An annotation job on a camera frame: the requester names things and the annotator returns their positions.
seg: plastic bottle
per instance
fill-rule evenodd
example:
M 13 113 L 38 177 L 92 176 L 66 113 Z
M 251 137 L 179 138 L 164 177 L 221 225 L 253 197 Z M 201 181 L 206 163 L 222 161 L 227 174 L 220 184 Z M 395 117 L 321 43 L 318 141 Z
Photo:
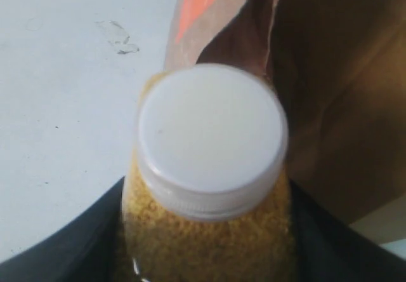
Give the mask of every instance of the plastic bottle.
M 140 277 L 291 281 L 286 148 L 281 105 L 250 74 L 202 64 L 150 80 L 122 202 Z

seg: bottle cap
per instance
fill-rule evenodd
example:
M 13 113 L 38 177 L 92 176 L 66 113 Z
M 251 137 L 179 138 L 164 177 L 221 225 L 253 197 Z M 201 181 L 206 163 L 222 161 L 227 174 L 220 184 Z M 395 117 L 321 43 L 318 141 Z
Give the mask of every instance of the bottle cap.
M 257 206 L 279 176 L 287 123 L 276 95 L 233 67 L 173 72 L 145 95 L 137 117 L 140 173 L 167 210 L 228 220 Z

